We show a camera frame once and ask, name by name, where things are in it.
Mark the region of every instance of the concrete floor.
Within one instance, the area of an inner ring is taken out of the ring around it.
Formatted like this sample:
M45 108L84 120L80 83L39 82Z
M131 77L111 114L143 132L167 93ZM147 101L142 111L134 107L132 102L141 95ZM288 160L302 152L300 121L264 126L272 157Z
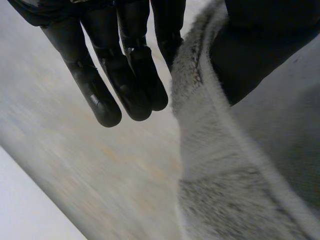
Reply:
M207 1L187 1L183 34ZM7 1L0 16L0 145L89 240L179 240L179 129L171 109L100 126L41 30ZM152 17L147 37L170 91Z

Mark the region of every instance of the gray fabric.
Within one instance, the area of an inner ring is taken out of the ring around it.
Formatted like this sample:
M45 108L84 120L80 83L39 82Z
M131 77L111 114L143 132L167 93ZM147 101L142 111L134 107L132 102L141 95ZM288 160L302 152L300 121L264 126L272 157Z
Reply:
M274 168L270 152L261 151L256 138L237 124L237 118L232 115L233 107L229 106L212 70L208 43L226 21L223 1L209 4L180 48L172 71L172 107L180 127L182 161L178 216L184 239L320 239L319 220L290 188L285 175ZM290 78L283 81L290 86ZM258 109L263 109L261 107L268 102L283 101L281 96L275 99L274 95L264 100L266 102L257 105ZM254 102L255 98L246 102L246 109ZM295 109L304 116L300 124L311 127L306 120L312 108L308 105L305 110L302 106L306 107L302 103ZM241 108L237 109L243 121L246 117L255 119L259 114L241 113ZM293 116L285 113L282 116L287 123L295 125L296 121L291 121ZM265 122L272 119L268 114L263 117ZM275 135L258 137L261 142L271 138L274 146L282 145Z
M232 107L293 189L320 210L320 35Z

